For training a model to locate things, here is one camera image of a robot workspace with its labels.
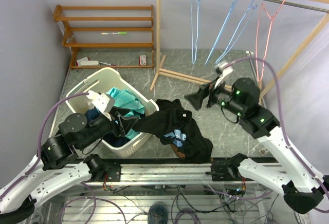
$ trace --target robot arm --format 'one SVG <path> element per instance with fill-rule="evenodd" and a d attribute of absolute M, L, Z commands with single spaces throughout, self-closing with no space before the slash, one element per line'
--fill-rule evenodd
<path fill-rule="evenodd" d="M 217 67 L 216 72 L 219 74 L 217 79 L 202 85 L 197 93 L 187 95 L 185 98 L 196 110 L 199 110 L 203 99 L 209 96 L 208 108 L 217 104 L 222 111 L 226 109 L 235 114 L 242 129 L 268 148 L 286 171 L 280 173 L 269 170 L 247 156 L 237 154 L 231 158 L 229 165 L 229 173 L 234 178 L 242 176 L 255 180 L 282 195 L 286 203 L 296 212 L 307 213 L 323 199 L 324 191 L 317 180 L 329 189 L 329 177 L 323 176 L 316 170 L 290 140 L 290 146 L 286 145 L 280 122 L 268 109 L 258 104 L 260 89 L 252 79 L 239 78 L 234 82 L 231 90 L 225 89 L 224 78 L 233 72 L 231 67 L 222 70 L 226 64 Z M 313 170 L 315 177 L 296 155 Z"/>
<path fill-rule="evenodd" d="M 27 174 L 37 162 L 37 155 L 0 189 L 0 195 L 4 195 L 0 200 L 0 224 L 19 223 L 28 218 L 35 207 L 71 186 L 88 180 L 102 180 L 110 172 L 119 170 L 117 165 L 105 164 L 98 155 L 89 155 L 83 162 L 68 167 L 78 158 L 75 149 L 85 149 L 108 132 L 117 137 L 125 136 L 138 120 L 138 117 L 124 117 L 129 110 L 114 107 L 114 99 L 106 94 L 89 91 L 87 97 L 100 116 L 88 123 L 83 114 L 75 113 L 59 125 L 59 132 L 42 145 L 41 159 L 33 171 Z"/>

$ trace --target clothing rack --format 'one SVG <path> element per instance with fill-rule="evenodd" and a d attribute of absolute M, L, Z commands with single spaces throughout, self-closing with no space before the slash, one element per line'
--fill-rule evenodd
<path fill-rule="evenodd" d="M 262 1 L 268 1 L 268 2 L 272 2 L 272 3 L 278 3 L 278 4 L 282 3 L 282 1 L 280 1 L 280 0 L 262 0 Z M 307 1 L 329 4 L 329 0 L 307 0 Z M 285 65 L 277 72 L 278 78 L 280 78 L 282 75 L 284 75 L 284 73 L 293 64 L 293 62 L 298 58 L 298 56 L 308 47 L 310 42 L 319 34 L 319 32 L 323 29 L 323 27 L 329 22 L 329 10 L 327 10 L 327 9 L 322 9 L 322 8 L 313 7 L 313 6 L 306 6 L 303 4 L 297 4 L 297 3 L 291 3 L 291 2 L 285 2 L 284 5 L 298 7 L 298 8 L 307 9 L 307 10 L 324 12 L 324 13 L 326 13 L 326 15 L 315 26 L 315 28 L 310 32 L 310 34 L 305 38 L 305 40 L 301 43 L 301 45 L 297 48 L 297 50 L 292 54 L 292 56 L 288 59 L 288 61 L 285 63 Z M 182 74 L 182 73 L 175 72 L 175 71 L 169 71 L 169 70 L 162 68 L 166 57 L 164 56 L 162 58 L 162 61 L 160 62 L 161 0 L 157 0 L 156 15 L 157 15 L 156 16 L 156 75 L 154 77 L 150 90 L 153 90 L 159 76 L 171 77 L 171 78 L 184 80 L 184 81 L 187 81 L 190 83 L 196 83 L 196 84 L 209 83 L 209 81 L 205 80 L 205 79 L 189 76 L 189 75 Z M 274 79 L 272 79 L 271 82 L 262 90 L 260 99 L 262 99 L 264 97 L 264 95 L 274 85 L 275 85 L 275 82 L 274 82 Z"/>

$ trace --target laundry basket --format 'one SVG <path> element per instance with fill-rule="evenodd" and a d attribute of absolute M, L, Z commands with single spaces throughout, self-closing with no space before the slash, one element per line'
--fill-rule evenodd
<path fill-rule="evenodd" d="M 141 104 L 145 107 L 146 116 L 159 110 L 159 107 L 153 100 L 146 99 L 134 87 L 123 80 L 120 74 L 112 68 L 103 68 L 90 75 L 88 78 L 75 86 L 69 93 L 67 93 L 66 96 L 68 97 L 76 93 L 87 92 L 88 90 L 93 90 L 95 92 L 108 92 L 113 87 L 121 90 L 126 89 L 130 91 L 130 93 L 133 94 L 136 98 L 138 98 Z M 69 99 L 66 101 L 66 104 L 72 110 L 72 112 L 84 114 L 87 112 L 87 110 L 89 110 L 89 101 L 90 100 L 86 96 L 79 96 Z M 150 137 L 151 134 L 139 133 L 139 135 L 130 140 L 127 144 L 118 148 L 112 147 L 103 140 L 102 142 L 120 158 L 127 158 L 136 152 L 139 148 L 141 148 Z"/>

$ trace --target wooden shelf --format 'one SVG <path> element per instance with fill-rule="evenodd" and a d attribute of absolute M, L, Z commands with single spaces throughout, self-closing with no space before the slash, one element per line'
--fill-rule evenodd
<path fill-rule="evenodd" d="M 63 10 L 133 10 L 133 11 L 150 11 L 150 16 L 127 16 L 127 17 L 110 17 L 110 16 L 65 16 Z M 70 68 L 71 69 L 80 69 L 80 68 L 103 68 L 103 67 L 112 67 L 112 68 L 154 68 L 155 65 L 155 54 L 154 54 L 154 11 L 153 6 L 138 6 L 138 7 L 99 7 L 99 6 L 60 6 L 57 5 L 53 12 L 53 20 L 55 22 L 62 21 L 65 32 L 62 39 L 62 45 L 64 47 L 70 47 L 72 51 Z M 69 21 L 150 21 L 150 27 L 76 27 L 73 28 L 70 26 Z M 77 38 L 74 35 L 75 31 L 148 31 L 152 35 L 151 42 L 146 43 L 79 43 Z M 76 66 L 77 55 L 79 48 L 151 48 L 152 49 L 152 64 L 151 65 L 120 65 L 120 66 Z"/>
<path fill-rule="evenodd" d="M 76 27 L 69 31 L 152 31 L 152 27 Z"/>
<path fill-rule="evenodd" d="M 72 48 L 153 48 L 153 43 L 65 43 Z"/>
<path fill-rule="evenodd" d="M 57 21 L 152 21 L 152 17 L 57 17 Z"/>

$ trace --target marble floor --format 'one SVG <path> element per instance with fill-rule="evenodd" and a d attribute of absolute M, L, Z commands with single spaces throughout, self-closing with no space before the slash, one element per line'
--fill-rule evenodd
<path fill-rule="evenodd" d="M 209 54 L 209 50 L 199 50 L 195 64 L 192 64 L 191 50 L 164 49 L 161 53 L 162 55 L 165 54 L 167 56 L 163 68 L 207 80 L 213 80 L 216 77 L 216 74 L 213 72 L 214 61 L 221 55 L 222 51 L 216 50 L 211 57 L 211 61 L 206 66 L 204 66 L 204 63 Z M 97 49 L 81 51 L 78 54 L 78 59 L 89 57 L 91 60 L 103 61 L 115 65 L 136 65 L 138 64 L 139 55 L 146 55 L 148 64 L 151 63 L 150 52 L 136 50 L 112 50 L 109 52 Z M 247 56 L 245 51 L 231 51 L 225 56 L 224 60 L 230 62 L 245 56 Z M 227 84 L 231 85 L 240 77 L 254 78 L 249 61 L 237 63 L 233 68 L 234 73 L 229 76 Z M 79 82 L 97 70 L 98 69 L 71 70 L 67 76 L 63 96 L 65 96 Z M 200 111 L 195 111 L 191 104 L 184 99 L 185 94 L 198 90 L 197 84 L 160 76 L 154 91 L 150 91 L 149 89 L 155 75 L 154 69 L 118 68 L 118 71 L 123 79 L 134 86 L 148 99 L 180 99 L 182 106 L 193 112 L 193 118 L 196 120 L 202 135 L 212 141 L 214 145 L 212 151 L 213 157 L 231 157 L 236 153 L 243 153 L 250 157 L 260 156 L 259 150 L 262 147 L 259 143 L 253 140 L 253 138 L 245 133 L 238 125 L 228 122 L 223 117 L 219 107 L 213 106 L 210 109 L 203 108 Z M 54 121 L 53 132 L 56 132 L 58 124 L 63 122 L 65 117 L 70 113 L 71 111 L 66 105 L 60 106 L 58 115 Z M 227 117 L 234 120 L 234 117 L 230 116 L 230 114 L 227 114 Z M 117 157 L 102 143 L 94 150 L 94 153 L 99 154 L 102 158 Z M 175 154 L 170 146 L 162 145 L 158 138 L 152 136 L 141 149 L 131 156 L 131 158 L 175 158 Z"/>

